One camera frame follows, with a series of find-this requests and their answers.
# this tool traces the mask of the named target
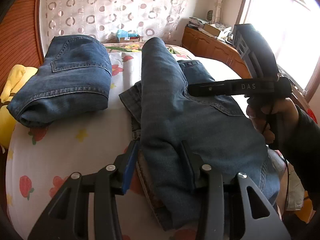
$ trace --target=silver bolt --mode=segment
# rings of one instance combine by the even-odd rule
[[[204,171],[210,171],[210,170],[211,170],[211,166],[210,166],[209,164],[203,164],[203,165],[202,165],[202,169],[203,169]]]
[[[114,171],[116,169],[116,166],[114,166],[113,164],[110,164],[106,167],[107,171]]]
[[[239,172],[238,174],[239,174],[239,177],[240,177],[241,179],[245,179],[245,178],[247,177],[247,174],[245,174],[245,173],[243,173],[243,172]]]
[[[80,173],[79,172],[74,172],[71,174],[72,179],[79,179],[80,178]]]

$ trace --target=window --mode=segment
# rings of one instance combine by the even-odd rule
[[[320,9],[303,0],[250,0],[242,23],[251,23],[269,43],[277,64],[302,93],[320,57]]]

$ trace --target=person's arm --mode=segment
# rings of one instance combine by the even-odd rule
[[[260,132],[265,124],[264,114],[268,114],[269,111],[270,106],[262,107],[259,113],[250,106],[247,108],[249,118]],[[280,151],[284,158],[294,166],[316,210],[320,204],[320,128],[289,98],[276,101],[272,113],[283,115],[286,139]],[[263,135],[267,144],[274,140],[270,126]]]

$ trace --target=denim fabric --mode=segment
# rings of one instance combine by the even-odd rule
[[[27,127],[108,107],[112,67],[106,48],[92,37],[54,37],[36,75],[8,105]]]
[[[119,95],[141,124],[141,150],[174,228],[197,220],[201,203],[188,190],[176,152],[182,140],[219,171],[247,173],[271,203],[279,192],[264,138],[236,101],[230,96],[188,94],[188,83],[211,81],[199,61],[177,63],[163,41],[152,38],[142,48],[141,81]]]

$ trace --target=black sleeve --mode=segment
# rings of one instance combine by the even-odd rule
[[[299,112],[298,125],[280,151],[293,165],[316,209],[320,204],[320,128],[296,107]]]

